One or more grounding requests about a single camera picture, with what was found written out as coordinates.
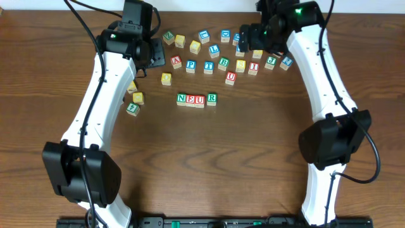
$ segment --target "wooden table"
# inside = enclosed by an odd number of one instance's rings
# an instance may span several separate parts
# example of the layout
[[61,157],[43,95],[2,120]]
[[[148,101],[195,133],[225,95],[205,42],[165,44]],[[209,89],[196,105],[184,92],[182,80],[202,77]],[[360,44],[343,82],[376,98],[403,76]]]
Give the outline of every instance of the wooden table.
[[[80,12],[94,34],[115,17]],[[208,46],[235,68],[235,46],[220,43],[220,30],[257,23],[258,13],[162,12],[159,37],[167,30],[186,36],[184,49],[167,46],[166,66],[138,79],[146,103],[137,117],[118,114],[111,156],[122,170],[120,194],[136,210],[169,217],[267,216],[297,213],[306,192],[307,165],[298,134],[312,124],[311,107],[296,63],[284,71],[239,74],[234,86],[225,73],[203,74]],[[370,216],[375,227],[404,227],[405,217],[405,16],[333,15],[328,36],[342,80],[360,110],[369,109],[370,129],[381,154],[382,172],[372,184],[342,180],[337,215]],[[197,32],[211,42],[189,51]],[[170,57],[197,60],[196,74],[174,70]],[[87,89],[94,47],[69,11],[5,11],[0,17],[0,227],[54,227],[60,217],[84,210],[56,196],[41,152],[58,142]],[[252,53],[244,59],[250,62]],[[161,73],[173,74],[172,86]],[[176,93],[218,93],[204,109],[176,105]],[[131,97],[126,95],[125,105]],[[367,142],[346,173],[368,178],[375,168]]]

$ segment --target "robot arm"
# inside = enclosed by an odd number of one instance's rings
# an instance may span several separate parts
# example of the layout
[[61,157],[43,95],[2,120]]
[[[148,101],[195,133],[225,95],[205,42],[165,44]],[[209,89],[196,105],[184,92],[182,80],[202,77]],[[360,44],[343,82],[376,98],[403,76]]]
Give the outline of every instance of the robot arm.
[[[98,145],[99,150],[110,154],[111,133],[115,120],[123,104],[123,97],[131,81],[136,75],[135,63],[133,59],[125,59],[122,54],[104,52],[104,64],[106,76],[104,84],[94,104],[90,115],[85,135],[85,148],[90,148],[92,144]],[[101,76],[101,65],[98,55],[94,58],[93,76],[89,87],[85,93],[79,111],[69,129],[63,134],[61,141],[67,141],[67,145],[78,147],[80,128],[83,124],[85,113],[89,107],[94,91]],[[89,203],[81,201],[78,203],[85,209],[89,209]],[[109,227],[128,227],[131,218],[131,209],[127,207],[118,194],[114,202],[105,208],[95,205],[96,213],[108,224]]]

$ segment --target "yellow block face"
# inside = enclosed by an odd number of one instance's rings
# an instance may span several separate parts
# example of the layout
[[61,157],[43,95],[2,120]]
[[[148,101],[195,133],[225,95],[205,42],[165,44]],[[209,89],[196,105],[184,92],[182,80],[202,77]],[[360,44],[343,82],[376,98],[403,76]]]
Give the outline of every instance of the yellow block face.
[[184,35],[176,35],[175,42],[182,44],[182,43],[184,42],[184,40],[185,40],[185,36],[184,36]]
[[171,73],[162,73],[162,82],[171,82]]
[[144,95],[141,92],[136,92],[132,95],[132,99],[135,104],[143,104],[144,102]]
[[245,60],[237,60],[236,61],[236,68],[245,69],[245,67],[246,67],[246,61]]
[[263,54],[263,50],[254,50],[253,54],[258,54],[258,55],[262,55]]
[[137,89],[137,86],[135,85],[135,82],[131,81],[131,83],[130,83],[129,86],[128,86],[127,91],[128,91],[129,93],[133,93],[133,92],[135,92],[135,91],[137,91],[137,90],[138,90],[138,89]]
[[197,41],[192,41],[190,44],[190,50],[197,51],[201,47],[201,44]]

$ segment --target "alphabet block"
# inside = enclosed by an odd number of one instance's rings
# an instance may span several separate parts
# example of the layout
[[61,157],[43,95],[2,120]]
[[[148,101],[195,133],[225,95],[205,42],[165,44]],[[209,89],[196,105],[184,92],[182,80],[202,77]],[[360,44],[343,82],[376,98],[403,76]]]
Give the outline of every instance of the alphabet block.
[[221,57],[220,62],[218,63],[218,69],[227,71],[229,65],[229,59]]
[[135,104],[143,105],[145,103],[144,94],[141,92],[136,92],[132,95],[132,101]]
[[284,60],[281,62],[280,67],[283,70],[288,70],[291,67],[292,62],[293,62],[292,59],[285,57]]
[[230,40],[230,30],[221,31],[221,42],[229,42]]
[[216,106],[216,99],[218,95],[214,93],[209,93],[207,96],[207,105],[208,106]]
[[257,75],[259,71],[259,63],[249,64],[249,71],[247,72],[250,75]]
[[182,59],[179,56],[173,56],[170,60],[174,69],[182,67]]
[[129,94],[138,91],[137,86],[135,85],[135,82],[131,81],[131,83],[128,86],[127,91]]
[[194,54],[198,54],[201,50],[201,44],[197,41],[192,41],[190,44],[190,52]]
[[227,79],[225,79],[225,83],[233,86],[235,84],[235,80],[236,80],[236,73],[228,72]]
[[239,45],[236,45],[236,53],[235,53],[235,56],[238,56],[238,57],[243,57],[243,56],[245,56],[245,53],[240,51]]
[[220,55],[220,47],[218,45],[212,45],[209,47],[209,55],[211,58],[216,58]]
[[186,95],[185,105],[188,107],[195,107],[196,97],[194,95]]
[[237,60],[236,61],[236,72],[245,72],[246,61],[245,60]]
[[185,36],[184,35],[176,35],[175,45],[178,48],[184,48],[185,44]]
[[204,108],[205,105],[205,97],[204,96],[196,96],[196,101],[194,102],[194,106],[196,108]]
[[273,70],[274,66],[276,65],[276,62],[277,62],[276,58],[273,58],[271,56],[267,57],[265,68]]
[[213,74],[214,72],[214,62],[205,61],[204,64],[204,73],[206,74]]
[[171,86],[171,73],[162,73],[162,85]]
[[135,117],[138,115],[139,110],[140,110],[139,106],[134,103],[130,103],[127,107],[127,113],[129,113],[130,115],[133,115]]
[[177,105],[179,106],[185,106],[185,97],[186,94],[177,94]]
[[200,39],[201,44],[209,42],[209,33],[207,30],[203,30],[198,33],[198,38]]
[[168,44],[173,44],[175,42],[175,36],[172,32],[167,31],[165,34],[163,34],[163,40]]
[[234,41],[232,42],[232,44],[233,44],[234,46],[238,45],[239,39],[240,39],[240,35],[239,35],[238,33],[235,33],[235,35],[234,35]]
[[262,54],[263,54],[263,50],[254,50],[252,58],[260,59]]
[[185,65],[185,71],[187,73],[195,73],[196,72],[197,62],[193,60],[187,60],[187,64]]

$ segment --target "black cable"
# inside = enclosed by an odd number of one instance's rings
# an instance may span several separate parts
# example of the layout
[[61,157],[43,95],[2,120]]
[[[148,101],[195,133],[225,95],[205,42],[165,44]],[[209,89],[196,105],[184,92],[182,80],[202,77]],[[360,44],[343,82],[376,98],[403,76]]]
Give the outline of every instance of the black cable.
[[96,11],[101,12],[101,13],[108,13],[110,15],[115,15],[115,16],[119,16],[120,18],[122,18],[122,16],[120,14],[114,13],[112,11],[108,11],[108,10],[105,10],[105,9],[99,9],[99,8],[96,8],[96,7],[93,7],[93,6],[89,6],[88,4],[84,4],[84,3],[78,2],[76,0],[70,0],[70,1],[73,2],[73,3],[76,3],[78,5],[84,6],[86,8],[89,8],[91,10],[96,10]]
[[328,16],[325,20],[325,23],[322,26],[321,29],[321,33],[319,36],[319,54],[321,56],[321,61],[322,61],[322,65],[323,65],[323,69],[325,70],[325,74],[327,76],[327,79],[329,81],[330,87],[333,90],[333,93],[335,94],[336,97],[336,102],[338,102],[341,107],[343,108],[343,110],[349,115],[349,117],[353,120],[353,122],[358,126],[358,128],[363,132],[363,134],[366,136],[368,142],[370,143],[371,148],[373,149],[374,155],[375,155],[375,161],[376,161],[376,169],[375,169],[375,173],[374,175],[367,179],[367,180],[359,180],[356,179],[354,177],[351,177],[349,175],[346,174],[342,174],[340,172],[333,172],[333,174],[331,175],[331,180],[330,180],[330,187],[329,187],[329,193],[328,193],[328,200],[327,200],[327,205],[325,207],[326,210],[326,214],[325,214],[325,223],[324,223],[324,227],[326,227],[327,222],[328,222],[328,209],[329,209],[329,202],[330,202],[330,197],[332,195],[332,187],[333,187],[333,181],[335,180],[335,176],[339,175],[341,177],[344,177],[346,179],[349,179],[350,181],[359,183],[359,184],[368,184],[371,183],[373,181],[375,181],[375,179],[378,177],[378,175],[380,174],[380,170],[381,170],[381,161],[380,161],[380,155],[378,154],[378,150],[377,147],[375,146],[374,140],[373,138],[371,138],[371,136],[369,135],[369,133],[367,132],[367,130],[363,127],[363,125],[361,123],[359,123],[352,115],[352,113],[350,112],[350,110],[346,107],[346,105],[343,103],[342,98],[339,96],[335,84],[333,83],[333,80],[329,74],[328,71],[328,67],[325,61],[325,57],[323,55],[323,48],[322,48],[322,38],[323,38],[323,33],[325,32],[325,29],[327,27],[327,24],[329,22],[330,16],[332,15],[332,10],[333,10],[333,6],[335,4],[335,0],[332,0],[332,3],[330,5],[330,9],[328,12]]
[[101,66],[101,77],[99,79],[99,84],[97,86],[96,91],[94,92],[93,98],[90,102],[89,108],[87,109],[87,112],[85,114],[85,117],[83,119],[83,125],[82,128],[80,129],[80,139],[79,139],[79,158],[80,158],[80,172],[82,173],[82,178],[83,178],[83,182],[84,182],[84,186],[86,188],[87,191],[87,197],[89,199],[89,204],[90,204],[90,210],[91,210],[91,214],[92,214],[92,223],[91,223],[91,227],[95,228],[96,225],[96,210],[94,208],[94,202],[92,199],[92,195],[91,195],[91,190],[90,190],[90,185],[89,185],[89,180],[87,179],[87,174],[85,172],[85,161],[84,161],[84,136],[86,133],[86,126],[87,126],[87,122],[89,121],[89,117],[91,114],[91,111],[93,109],[94,103],[96,103],[96,99],[98,94],[100,93],[101,90],[101,86],[104,83],[104,78],[106,76],[106,68],[104,66],[104,59],[103,56],[101,55],[100,49],[97,45],[96,39],[94,38],[93,34],[91,33],[90,29],[88,28],[88,26],[85,24],[85,22],[83,21],[83,19],[80,17],[80,15],[76,12],[76,10],[71,6],[71,4],[68,2],[68,0],[64,0],[65,4],[70,8],[70,11],[72,11],[72,13],[76,16],[77,20],[82,24],[83,28],[86,30],[87,34],[89,35],[91,41],[94,44],[94,47],[97,51],[97,54],[99,56],[100,59],[100,66]]

